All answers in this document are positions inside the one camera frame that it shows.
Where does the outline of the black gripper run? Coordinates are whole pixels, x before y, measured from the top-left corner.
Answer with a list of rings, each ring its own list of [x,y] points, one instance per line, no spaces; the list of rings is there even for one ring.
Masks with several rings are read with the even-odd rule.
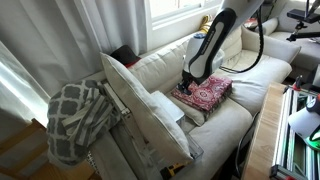
[[[192,83],[191,79],[183,80],[181,83],[177,85],[177,89],[183,94],[191,95],[192,92],[189,90],[189,86],[191,83]]]

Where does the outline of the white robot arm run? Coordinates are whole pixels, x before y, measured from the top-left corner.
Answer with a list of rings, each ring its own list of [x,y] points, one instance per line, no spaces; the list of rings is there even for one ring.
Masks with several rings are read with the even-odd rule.
[[[196,33],[187,45],[182,82],[177,89],[186,95],[192,82],[203,83],[218,68],[213,66],[220,47],[235,28],[244,23],[264,0],[223,0],[206,35]]]

